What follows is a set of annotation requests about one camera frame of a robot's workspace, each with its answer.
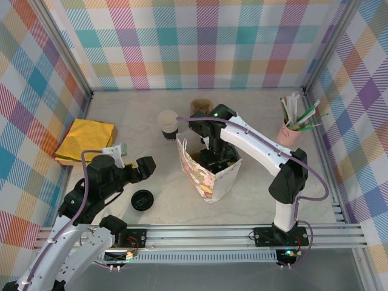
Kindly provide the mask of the black paper coffee cup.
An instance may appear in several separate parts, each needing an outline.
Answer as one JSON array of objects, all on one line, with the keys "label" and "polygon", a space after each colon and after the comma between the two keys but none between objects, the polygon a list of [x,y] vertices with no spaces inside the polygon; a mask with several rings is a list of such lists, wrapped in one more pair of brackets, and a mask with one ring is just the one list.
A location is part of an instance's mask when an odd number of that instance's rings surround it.
[{"label": "black paper coffee cup", "polygon": [[176,120],[176,117],[173,116],[158,119],[158,124],[164,132],[173,132],[178,128],[178,121]]},{"label": "black paper coffee cup", "polygon": [[163,137],[168,140],[168,141],[174,141],[176,139],[176,135],[178,134],[179,131],[179,124],[178,121],[175,122],[173,125],[169,126],[160,126]]}]

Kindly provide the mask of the white paper coffee cup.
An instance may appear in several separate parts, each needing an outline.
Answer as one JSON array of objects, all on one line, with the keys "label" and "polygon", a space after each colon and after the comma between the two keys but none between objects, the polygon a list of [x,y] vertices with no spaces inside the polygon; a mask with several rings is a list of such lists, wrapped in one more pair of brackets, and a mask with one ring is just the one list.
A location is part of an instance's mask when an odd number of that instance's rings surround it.
[{"label": "white paper coffee cup", "polygon": [[176,126],[178,123],[177,117],[178,114],[176,112],[172,110],[165,110],[158,115],[157,121],[161,127],[171,128]]}]

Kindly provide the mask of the animal print paper gift bag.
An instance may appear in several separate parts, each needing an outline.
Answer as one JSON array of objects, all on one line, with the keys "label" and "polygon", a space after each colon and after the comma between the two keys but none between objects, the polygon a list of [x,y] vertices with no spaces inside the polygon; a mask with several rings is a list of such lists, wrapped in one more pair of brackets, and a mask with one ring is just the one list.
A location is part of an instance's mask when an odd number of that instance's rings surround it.
[{"label": "animal print paper gift bag", "polygon": [[195,186],[198,193],[208,203],[220,200],[233,187],[243,159],[221,172],[210,172],[191,158],[192,153],[200,152],[206,146],[201,137],[191,130],[176,135],[179,158],[183,172]]}]

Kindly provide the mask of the black plastic cup lid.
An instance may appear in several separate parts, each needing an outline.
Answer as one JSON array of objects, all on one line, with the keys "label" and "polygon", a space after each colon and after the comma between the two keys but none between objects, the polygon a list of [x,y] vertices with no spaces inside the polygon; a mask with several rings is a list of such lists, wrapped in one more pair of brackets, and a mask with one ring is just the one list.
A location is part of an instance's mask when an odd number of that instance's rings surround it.
[{"label": "black plastic cup lid", "polygon": [[138,190],[136,191],[131,198],[132,207],[140,212],[146,211],[154,203],[154,196],[148,190]]}]

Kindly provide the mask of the pink metal bucket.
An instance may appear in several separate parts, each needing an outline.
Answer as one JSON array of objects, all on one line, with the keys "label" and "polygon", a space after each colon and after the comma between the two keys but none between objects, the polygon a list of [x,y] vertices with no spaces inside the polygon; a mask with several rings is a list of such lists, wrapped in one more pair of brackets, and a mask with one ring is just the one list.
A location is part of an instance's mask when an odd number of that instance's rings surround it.
[{"label": "pink metal bucket", "polygon": [[292,146],[298,138],[301,136],[301,132],[290,130],[286,127],[286,119],[283,120],[283,124],[278,132],[277,140],[283,146]]}]

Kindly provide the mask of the small black controller board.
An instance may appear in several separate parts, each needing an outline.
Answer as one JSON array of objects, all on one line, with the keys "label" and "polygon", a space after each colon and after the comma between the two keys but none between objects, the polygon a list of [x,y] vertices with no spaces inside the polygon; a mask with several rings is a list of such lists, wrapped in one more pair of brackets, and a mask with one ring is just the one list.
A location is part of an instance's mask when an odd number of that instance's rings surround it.
[{"label": "small black controller board", "polygon": [[125,252],[104,252],[104,261],[105,262],[113,262],[115,264],[125,264],[130,262],[136,253],[133,251],[125,251]]},{"label": "small black controller board", "polygon": [[279,266],[292,265],[297,262],[300,255],[301,251],[296,249],[276,250],[276,263]]}]

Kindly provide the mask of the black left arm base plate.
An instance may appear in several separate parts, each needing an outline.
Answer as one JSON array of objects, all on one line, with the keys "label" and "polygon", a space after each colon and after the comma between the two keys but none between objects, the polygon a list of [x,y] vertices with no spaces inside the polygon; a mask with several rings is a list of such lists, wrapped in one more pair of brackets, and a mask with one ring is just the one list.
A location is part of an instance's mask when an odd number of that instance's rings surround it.
[{"label": "black left arm base plate", "polygon": [[115,239],[114,247],[142,249],[146,247],[146,229],[124,229]]}]

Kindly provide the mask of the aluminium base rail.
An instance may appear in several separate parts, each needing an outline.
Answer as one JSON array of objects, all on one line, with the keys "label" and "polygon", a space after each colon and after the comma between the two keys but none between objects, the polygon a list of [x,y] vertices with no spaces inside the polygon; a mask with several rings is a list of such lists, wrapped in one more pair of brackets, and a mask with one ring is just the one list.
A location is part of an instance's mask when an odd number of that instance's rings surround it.
[{"label": "aluminium base rail", "polygon": [[[254,250],[250,237],[255,225],[170,226],[129,225],[146,229],[143,251]],[[314,224],[307,231],[315,249],[354,249],[367,247],[358,224]]]}]

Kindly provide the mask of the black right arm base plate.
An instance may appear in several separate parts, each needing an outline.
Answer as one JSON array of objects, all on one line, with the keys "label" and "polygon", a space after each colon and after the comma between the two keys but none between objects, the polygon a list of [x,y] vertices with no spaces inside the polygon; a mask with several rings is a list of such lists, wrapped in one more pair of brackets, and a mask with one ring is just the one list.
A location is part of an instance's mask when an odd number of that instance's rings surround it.
[{"label": "black right arm base plate", "polygon": [[299,247],[308,246],[309,239],[305,227],[294,226],[291,231],[283,232],[275,226],[253,229],[257,247]]}]

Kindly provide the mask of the aluminium frame post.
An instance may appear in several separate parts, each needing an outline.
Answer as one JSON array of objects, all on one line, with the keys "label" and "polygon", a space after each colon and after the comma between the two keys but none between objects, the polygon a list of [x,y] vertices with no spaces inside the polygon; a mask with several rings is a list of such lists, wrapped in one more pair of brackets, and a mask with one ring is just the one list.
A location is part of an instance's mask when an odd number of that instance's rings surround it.
[{"label": "aluminium frame post", "polygon": [[337,48],[352,18],[363,0],[333,0],[318,30],[317,45],[309,67],[301,81],[301,90],[307,96],[323,73],[324,67]]},{"label": "aluminium frame post", "polygon": [[81,90],[87,95],[87,99],[93,99],[93,90],[89,86],[86,77],[76,62],[75,57],[67,45],[44,0],[28,0],[28,2],[39,20],[42,22],[42,25],[44,26],[49,37],[52,39],[52,42],[57,48],[59,54],[64,58],[64,62],[67,64],[70,72],[80,86]]}]

